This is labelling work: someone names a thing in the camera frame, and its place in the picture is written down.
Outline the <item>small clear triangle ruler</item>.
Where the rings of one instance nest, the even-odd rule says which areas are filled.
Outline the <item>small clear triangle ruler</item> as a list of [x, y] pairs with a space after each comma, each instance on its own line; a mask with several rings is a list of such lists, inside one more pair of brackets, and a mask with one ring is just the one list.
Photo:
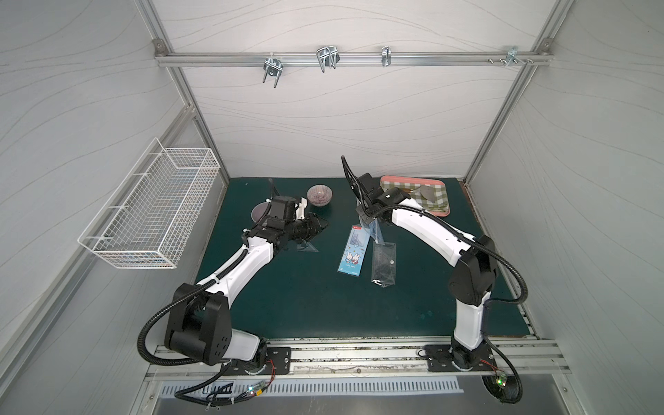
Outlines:
[[298, 240], [296, 247], [298, 252], [318, 252], [316, 247], [307, 240]]

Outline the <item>clear ruler set pouch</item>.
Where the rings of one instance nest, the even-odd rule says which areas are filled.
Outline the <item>clear ruler set pouch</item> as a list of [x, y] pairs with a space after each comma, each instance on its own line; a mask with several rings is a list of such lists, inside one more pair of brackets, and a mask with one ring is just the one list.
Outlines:
[[360, 218], [361, 228], [378, 245], [384, 245], [385, 240], [380, 228], [380, 221], [375, 218]]

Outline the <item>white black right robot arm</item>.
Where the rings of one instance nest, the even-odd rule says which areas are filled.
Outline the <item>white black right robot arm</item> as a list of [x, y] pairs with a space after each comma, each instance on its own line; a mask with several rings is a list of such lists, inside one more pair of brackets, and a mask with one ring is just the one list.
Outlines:
[[[456, 326], [448, 356], [461, 372], [470, 372], [479, 362], [479, 351], [488, 349], [500, 356], [510, 373], [495, 368], [482, 378], [485, 389], [503, 404], [515, 405], [522, 400], [524, 387], [515, 365], [489, 340], [484, 328], [487, 309], [493, 304], [521, 305], [528, 297], [525, 279], [503, 256], [496, 252], [494, 241], [487, 235], [477, 238], [451, 226], [445, 220], [421, 207], [399, 188], [384, 190], [380, 180], [366, 173], [356, 176], [347, 158], [342, 156], [344, 176], [366, 217], [393, 224], [419, 238], [453, 268], [449, 290], [456, 301]], [[497, 266], [501, 264], [519, 285], [515, 298], [493, 297]]]

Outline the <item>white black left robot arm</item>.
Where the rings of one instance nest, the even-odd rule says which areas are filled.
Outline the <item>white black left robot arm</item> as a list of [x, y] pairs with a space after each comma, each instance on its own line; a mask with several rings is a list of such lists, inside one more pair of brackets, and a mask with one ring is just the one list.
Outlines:
[[[151, 365], [202, 363], [220, 368], [208, 380], [175, 392], [175, 399], [219, 409], [254, 399], [271, 387], [278, 363], [267, 340], [234, 329], [231, 308], [252, 278], [290, 242], [308, 243], [328, 227], [328, 221], [307, 206], [307, 199], [281, 195], [272, 188], [262, 216], [243, 231], [239, 250], [197, 284], [180, 285], [171, 302], [141, 328], [137, 351]], [[233, 395], [227, 385], [214, 386], [232, 367], [248, 375], [267, 372], [270, 378]]]

